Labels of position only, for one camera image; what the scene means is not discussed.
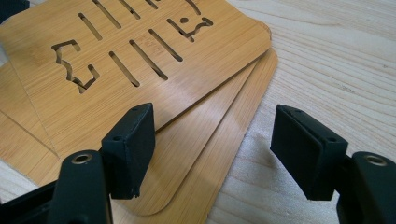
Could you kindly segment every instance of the stacked wooden boards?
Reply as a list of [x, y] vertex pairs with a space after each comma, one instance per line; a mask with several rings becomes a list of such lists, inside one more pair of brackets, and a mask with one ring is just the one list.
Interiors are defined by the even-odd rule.
[[[12, 118], [12, 112], [3, 111], [4, 122], [10, 123], [15, 133], [22, 132], [40, 143], [40, 148], [53, 157], [55, 164], [49, 167], [56, 171], [68, 154], [99, 148], [100, 139], [128, 108], [154, 103], [158, 131], [154, 157], [141, 198], [125, 202], [134, 214], [150, 217], [171, 204], [180, 192], [192, 174], [191, 167], [202, 160], [219, 124], [227, 118], [224, 115], [238, 114], [242, 109], [247, 110], [243, 114], [254, 113], [276, 67], [276, 55], [270, 50], [262, 57], [270, 46], [268, 29], [223, 1], [142, 1], [134, 7], [133, 2], [110, 3], [48, 1], [0, 28], [0, 40], [18, 76], [17, 80], [16, 75], [10, 76], [16, 83], [14, 89], [29, 103], [22, 111], [35, 111], [24, 112], [34, 127], [28, 127], [26, 120]], [[178, 15], [191, 8], [192, 15]], [[46, 16], [38, 16], [44, 11]], [[250, 87], [247, 80], [253, 74], [263, 79], [253, 81]], [[249, 88], [256, 95], [239, 103], [246, 108], [229, 110], [240, 90]], [[248, 122], [230, 124], [243, 136]], [[7, 155], [25, 150], [23, 146], [3, 148], [16, 148]], [[2, 158], [10, 161], [7, 155]], [[38, 160], [33, 166], [46, 163]], [[55, 174], [46, 175], [46, 180]], [[218, 177], [219, 183], [225, 174]]]

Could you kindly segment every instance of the black plastic bracket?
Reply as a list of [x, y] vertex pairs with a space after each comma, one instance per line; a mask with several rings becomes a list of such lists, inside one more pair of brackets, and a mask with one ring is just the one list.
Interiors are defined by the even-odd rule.
[[276, 107], [271, 150], [309, 200], [340, 193], [340, 223], [396, 223], [396, 164], [371, 152], [346, 155], [347, 141], [307, 115]]
[[130, 109], [102, 140], [101, 153], [113, 199], [140, 195], [140, 185], [155, 148], [152, 104]]
[[304, 111], [276, 107], [271, 150], [309, 200], [328, 201], [334, 193], [336, 165], [347, 152], [347, 141]]
[[84, 150], [64, 159], [47, 223], [113, 223], [98, 151]]

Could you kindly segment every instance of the bamboo board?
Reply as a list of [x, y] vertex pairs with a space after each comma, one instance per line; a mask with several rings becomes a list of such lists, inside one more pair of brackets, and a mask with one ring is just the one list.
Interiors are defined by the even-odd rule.
[[205, 223], [276, 65], [276, 53], [269, 49], [168, 206], [158, 214], [139, 217], [113, 201], [114, 223]]
[[[258, 73], [258, 72], [262, 72], [263, 74], [264, 73], [268, 73], [268, 74], [272, 74], [271, 73], [271, 71], [268, 71], [268, 68], [265, 70], [265, 69], [263, 69], [263, 62], [262, 62], [263, 60], [260, 60], [260, 62], [259, 62], [259, 65], [257, 66], [257, 68], [255, 68], [255, 73]], [[272, 62], [272, 63], [270, 63], [270, 65], [269, 65], [270, 67], [275, 67], [276, 66], [276, 64], [274, 63], [274, 62]], [[266, 78], [267, 78], [267, 80], [266, 80], [266, 82], [267, 83], [264, 83], [264, 87], [266, 87], [266, 85], [268, 84], [268, 81], [269, 81], [269, 78], [270, 76], [266, 76]], [[251, 92], [256, 92], [256, 94], [259, 94], [260, 95], [260, 92], [259, 91], [254, 91], [254, 89], [251, 91]], [[216, 101], [213, 101], [212, 102], [212, 105], [216, 105], [218, 102], [216, 102]]]
[[61, 162], [37, 138], [0, 112], [0, 158], [38, 185], [57, 178]]
[[152, 215], [169, 204], [255, 65], [246, 68], [156, 135], [157, 146], [141, 186], [142, 194], [124, 201], [134, 214]]
[[160, 129], [270, 46], [222, 0], [50, 0], [12, 17], [0, 41], [61, 158], [99, 148], [134, 105], [152, 102]]
[[48, 150], [52, 149], [50, 139], [10, 62], [0, 66], [0, 112], [26, 129]]

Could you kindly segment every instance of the bamboo cutting board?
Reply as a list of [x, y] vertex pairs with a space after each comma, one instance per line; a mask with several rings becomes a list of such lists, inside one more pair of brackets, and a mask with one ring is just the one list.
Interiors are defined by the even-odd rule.
[[99, 148], [134, 105], [152, 102], [160, 129], [270, 46], [222, 0], [50, 0], [0, 41], [61, 157]]
[[168, 206], [155, 215], [139, 217], [132, 215], [117, 202], [113, 202], [114, 222], [205, 223], [239, 145], [276, 70], [276, 65], [276, 53], [273, 49], [269, 49], [258, 61], [230, 110]]

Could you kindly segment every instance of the wooden surface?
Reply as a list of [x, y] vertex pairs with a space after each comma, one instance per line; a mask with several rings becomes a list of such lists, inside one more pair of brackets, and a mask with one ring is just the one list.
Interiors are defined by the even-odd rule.
[[396, 161], [396, 6], [229, 3], [270, 26], [279, 65], [207, 223], [337, 223], [337, 196], [307, 201], [269, 150], [275, 106], [295, 106], [320, 120], [349, 142], [349, 155], [368, 150]]
[[56, 179], [60, 159], [12, 119], [0, 112], [0, 158], [38, 185]]
[[115, 222], [205, 223], [206, 214], [216, 199], [276, 65], [276, 53], [269, 49], [257, 62], [175, 197], [162, 211], [152, 216], [134, 216], [128, 209], [113, 202]]
[[156, 147], [140, 188], [142, 195], [124, 202], [134, 214], [152, 215], [169, 204], [255, 65], [155, 135]]
[[156, 1], [158, 9], [126, 2], [139, 18], [116, 0], [52, 0], [0, 27], [0, 41], [61, 158], [98, 149], [97, 139], [134, 105], [152, 102], [161, 111], [159, 130], [270, 46], [264, 29], [222, 0], [199, 1], [199, 12], [181, 0]]
[[0, 111], [4, 116], [26, 129], [48, 150], [53, 150], [47, 132], [10, 62], [0, 67], [0, 96]]

